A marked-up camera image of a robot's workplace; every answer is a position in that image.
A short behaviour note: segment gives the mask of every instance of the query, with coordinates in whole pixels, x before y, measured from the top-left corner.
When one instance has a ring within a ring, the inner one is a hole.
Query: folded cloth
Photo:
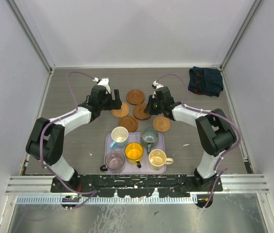
[[[217,96],[223,91],[223,78],[218,69],[190,69],[189,91],[198,95]]]

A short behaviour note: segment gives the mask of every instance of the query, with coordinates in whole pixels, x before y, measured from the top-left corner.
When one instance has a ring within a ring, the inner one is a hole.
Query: orange mug
[[[141,159],[143,155],[143,147],[137,142],[129,143],[125,148],[125,155],[128,162],[136,164],[138,168],[141,168]]]

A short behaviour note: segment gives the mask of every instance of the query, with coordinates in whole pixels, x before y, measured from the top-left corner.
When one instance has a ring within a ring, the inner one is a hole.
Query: gray table
[[[66,84],[66,75],[74,69],[56,69],[51,79],[47,98],[42,116],[52,118],[71,111],[74,102]],[[119,89],[122,101],[126,101],[126,94],[132,89],[140,89],[145,94],[145,102],[148,95],[153,94],[151,87],[154,80],[167,74],[177,73],[189,81],[188,68],[93,68],[78,69],[94,77],[110,78],[111,89]],[[161,83],[171,91],[175,101],[182,101],[185,97],[185,89],[180,80],[175,77],[165,77]],[[79,103],[84,102],[90,94],[94,83],[87,77],[73,74],[71,86]],[[189,93],[186,101],[192,107],[213,110],[221,108],[230,119],[226,94],[222,92],[220,97],[200,96]],[[153,119],[139,120],[137,132],[147,127],[152,127]],[[101,113],[101,116],[90,124],[83,125],[69,133],[64,139],[63,155],[68,163],[80,174],[99,174],[99,167],[104,162],[105,138],[113,128],[118,125],[119,119],[112,116],[110,111]],[[163,133],[165,138],[165,149],[168,157],[174,159],[174,164],[168,166],[167,174],[192,174],[200,163],[203,149],[200,144],[196,128],[182,122],[171,122],[169,131]],[[229,153],[221,162],[220,168],[228,168],[228,173],[246,173],[241,151],[236,149]],[[41,169],[35,159],[30,159],[26,174],[45,174],[46,169]]]

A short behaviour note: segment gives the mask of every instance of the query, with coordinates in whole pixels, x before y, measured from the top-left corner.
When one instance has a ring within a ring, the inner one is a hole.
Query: tray
[[[161,133],[158,133],[159,136],[159,141],[158,144],[154,147],[151,148],[151,150],[154,149],[161,149],[162,151],[165,151],[165,142],[164,142],[164,136]],[[111,149],[110,144],[113,142],[111,138],[111,134],[108,134],[106,137],[106,148],[105,148],[105,154],[104,154],[104,161],[106,159],[106,156],[111,152],[111,151],[119,151],[125,156],[125,147],[122,148],[115,148]],[[131,142],[141,142],[141,133],[129,133],[128,135],[128,143]],[[146,147],[143,147],[143,156],[140,160],[141,163],[141,168],[138,168],[136,165],[131,164],[130,162],[127,161],[126,156],[125,156],[125,168],[120,174],[143,174],[143,175],[149,175],[149,174],[162,174],[166,171],[166,165],[164,165],[160,170],[156,171],[153,170],[149,167],[150,162],[148,160],[148,153],[146,152]]]

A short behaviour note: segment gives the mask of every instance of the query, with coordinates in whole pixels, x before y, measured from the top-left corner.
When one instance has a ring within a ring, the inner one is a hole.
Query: wooden saucer
[[[128,132],[132,133],[137,130],[139,123],[138,120],[133,116],[125,116],[119,120],[118,126],[125,127]]]
[[[145,95],[140,90],[131,90],[127,93],[126,99],[128,103],[136,105],[142,103],[145,100]]]
[[[145,103],[139,103],[133,108],[133,115],[138,120],[146,120],[151,117],[150,114],[145,113],[146,104]]]
[[[111,113],[112,113],[112,115],[115,116],[116,118],[125,117],[125,116],[127,116],[128,113],[129,113],[129,106],[128,106],[128,104],[126,104],[126,103],[123,102],[123,103],[122,103],[121,109],[118,109],[118,110],[113,109],[113,110],[111,110]]]
[[[158,116],[154,119],[153,121],[153,127],[158,131],[158,132],[166,132],[167,130],[170,129],[170,120],[164,116]]]

